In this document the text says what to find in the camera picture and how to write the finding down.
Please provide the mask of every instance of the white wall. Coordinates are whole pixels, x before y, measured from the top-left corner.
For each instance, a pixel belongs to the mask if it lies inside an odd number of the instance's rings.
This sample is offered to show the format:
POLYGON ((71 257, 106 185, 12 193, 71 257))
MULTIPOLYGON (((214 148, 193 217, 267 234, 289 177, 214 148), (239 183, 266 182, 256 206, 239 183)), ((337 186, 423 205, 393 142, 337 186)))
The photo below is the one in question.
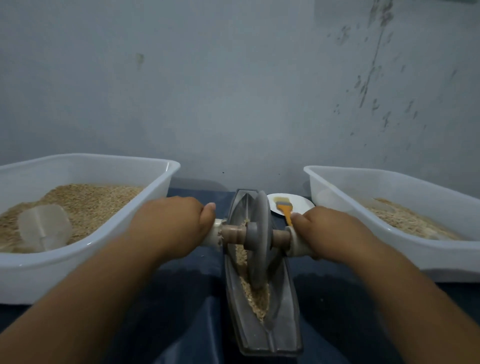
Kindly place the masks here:
POLYGON ((354 166, 480 197, 480 4, 388 3, 3 0, 0 162, 171 158, 177 185, 299 194, 303 166, 354 166))

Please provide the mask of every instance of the white plastic tub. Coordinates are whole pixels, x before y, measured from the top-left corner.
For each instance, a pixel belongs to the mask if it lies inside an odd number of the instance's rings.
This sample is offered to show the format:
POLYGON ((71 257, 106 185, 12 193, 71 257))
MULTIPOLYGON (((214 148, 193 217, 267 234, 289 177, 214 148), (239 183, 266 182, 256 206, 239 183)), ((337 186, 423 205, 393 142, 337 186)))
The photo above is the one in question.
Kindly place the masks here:
POLYGON ((36 201, 69 183, 145 186, 133 200, 90 236, 44 253, 0 253, 0 303, 33 303, 77 265, 125 231, 135 211, 147 200, 167 195, 178 162, 164 159, 64 154, 0 167, 0 213, 36 201))
POLYGON ((480 281, 480 200, 386 170, 308 166, 312 200, 358 217, 382 241, 437 282, 480 281), (382 197, 427 216, 471 241, 427 240, 376 217, 350 196, 382 197))

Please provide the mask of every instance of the white plate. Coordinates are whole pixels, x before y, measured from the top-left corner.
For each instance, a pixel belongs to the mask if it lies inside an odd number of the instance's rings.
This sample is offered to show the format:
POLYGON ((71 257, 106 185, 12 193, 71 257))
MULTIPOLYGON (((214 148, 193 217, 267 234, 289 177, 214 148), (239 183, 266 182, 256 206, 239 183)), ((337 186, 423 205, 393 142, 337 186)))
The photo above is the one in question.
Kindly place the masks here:
POLYGON ((282 211, 277 209, 274 201, 275 197, 287 197, 290 200, 290 203, 293 205, 293 212, 298 212, 302 215, 315 207, 312 201, 296 194, 269 194, 267 197, 268 202, 270 202, 270 210, 282 216, 284 216, 284 214, 282 211))

